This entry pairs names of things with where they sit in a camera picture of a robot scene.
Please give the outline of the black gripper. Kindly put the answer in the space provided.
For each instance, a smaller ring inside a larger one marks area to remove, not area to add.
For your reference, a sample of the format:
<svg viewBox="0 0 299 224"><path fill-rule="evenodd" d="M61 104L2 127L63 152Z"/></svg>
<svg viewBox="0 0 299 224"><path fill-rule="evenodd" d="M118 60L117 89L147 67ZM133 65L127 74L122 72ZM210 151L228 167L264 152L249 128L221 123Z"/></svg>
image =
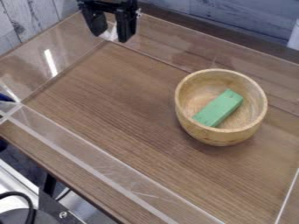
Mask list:
<svg viewBox="0 0 299 224"><path fill-rule="evenodd" d="M117 14L118 41L126 43L137 34L138 0L78 0L91 33L98 37L109 29L105 12Z"/></svg>

